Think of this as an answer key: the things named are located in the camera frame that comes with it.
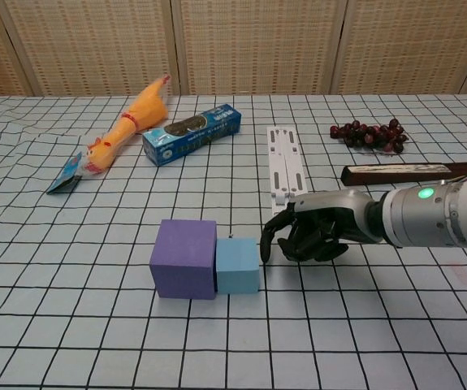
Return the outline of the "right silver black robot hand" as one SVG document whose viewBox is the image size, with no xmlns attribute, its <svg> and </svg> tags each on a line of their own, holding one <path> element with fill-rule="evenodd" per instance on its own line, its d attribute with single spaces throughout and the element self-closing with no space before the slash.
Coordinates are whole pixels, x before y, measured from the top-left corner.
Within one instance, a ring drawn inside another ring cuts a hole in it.
<svg viewBox="0 0 467 390">
<path fill-rule="evenodd" d="M 379 243 L 384 237 L 383 204 L 353 189 L 306 193 L 294 197 L 270 219 L 260 239 L 261 260 L 270 260 L 276 232 L 289 226 L 278 245 L 292 262 L 328 262 L 348 250 L 347 241 Z"/>
</svg>

